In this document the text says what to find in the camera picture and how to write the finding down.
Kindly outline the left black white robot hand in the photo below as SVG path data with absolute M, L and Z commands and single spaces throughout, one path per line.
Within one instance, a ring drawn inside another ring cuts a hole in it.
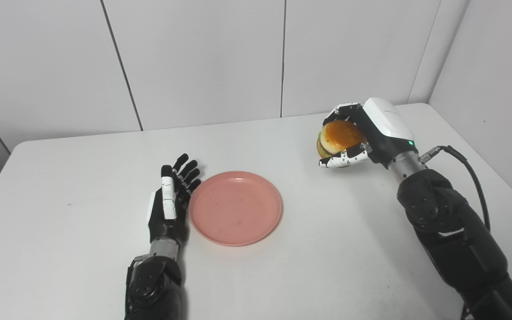
M 163 165 L 160 177 L 161 186 L 154 191 L 149 209 L 149 241 L 167 238 L 183 244 L 189 237 L 189 203 L 201 184 L 199 164 L 184 153 L 173 165 Z

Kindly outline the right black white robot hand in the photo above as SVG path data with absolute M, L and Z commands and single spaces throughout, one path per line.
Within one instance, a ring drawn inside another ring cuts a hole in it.
M 316 146 L 322 168 L 371 160 L 388 169 L 400 154 L 419 153 L 414 134 L 394 105 L 380 98 L 337 105 L 324 119 Z

